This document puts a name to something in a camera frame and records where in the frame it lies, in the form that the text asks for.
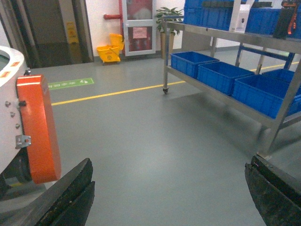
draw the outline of potted plant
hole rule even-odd
[[[183,9],[176,10],[177,7],[169,9],[166,7],[161,7],[160,9],[157,9],[156,11],[158,12],[155,17],[156,17],[156,23],[157,23],[157,29],[160,32],[160,37],[161,37],[161,57],[165,58],[165,30],[162,26],[162,16],[181,16]],[[167,19],[166,21],[182,21],[182,19]],[[172,53],[173,46],[174,46],[174,36],[175,33],[177,35],[180,33],[179,30],[174,30],[171,29],[170,31],[170,36],[169,36],[169,53]]]

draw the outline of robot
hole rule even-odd
[[[0,214],[0,224],[84,225],[94,199],[92,162],[85,159],[60,179],[47,80],[41,74],[30,75],[19,51],[0,46],[0,54],[9,58],[0,72],[0,202],[12,181],[20,186],[57,181],[17,214]]]

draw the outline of red label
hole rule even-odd
[[[2,79],[2,78],[8,77],[9,73],[10,73],[10,72],[4,72],[4,73],[0,76],[0,78]]]
[[[11,67],[16,67],[16,66],[18,66],[19,63],[20,63],[20,62],[14,62],[14,63],[11,65]]]

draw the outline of doorway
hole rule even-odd
[[[1,0],[1,7],[10,44],[29,67],[93,62],[85,0]]]

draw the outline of plant pot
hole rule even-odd
[[[160,33],[161,35],[161,58],[165,59],[165,33]],[[174,49],[174,34],[169,35],[169,53],[171,54]]]

